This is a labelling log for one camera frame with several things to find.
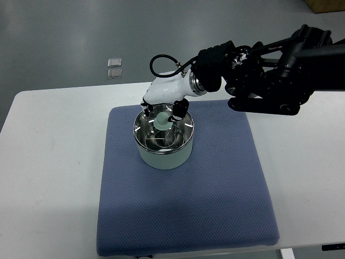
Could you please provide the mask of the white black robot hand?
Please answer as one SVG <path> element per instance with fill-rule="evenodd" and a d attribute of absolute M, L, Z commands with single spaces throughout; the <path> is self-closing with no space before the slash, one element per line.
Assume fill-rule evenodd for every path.
<path fill-rule="evenodd" d="M 164 73 L 155 78 L 142 98 L 141 107 L 145 116 L 149 116 L 154 106 L 172 104 L 172 115 L 168 121 L 181 121 L 189 108 L 186 96 L 199 97 L 206 94 L 206 90 L 191 70 L 184 76 L 179 73 L 168 78 L 167 75 Z"/>

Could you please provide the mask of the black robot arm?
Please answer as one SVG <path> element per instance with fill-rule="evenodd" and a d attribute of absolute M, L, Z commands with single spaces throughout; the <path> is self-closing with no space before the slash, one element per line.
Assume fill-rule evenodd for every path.
<path fill-rule="evenodd" d="M 344 90 L 344 41 L 333 42 L 328 30 L 303 25 L 289 38 L 253 46 L 229 41 L 200 50 L 177 70 L 156 73 L 141 107 L 172 104 L 172 122 L 188 111 L 187 97 L 217 92 L 230 95 L 239 112 L 296 115 L 315 91 Z"/>

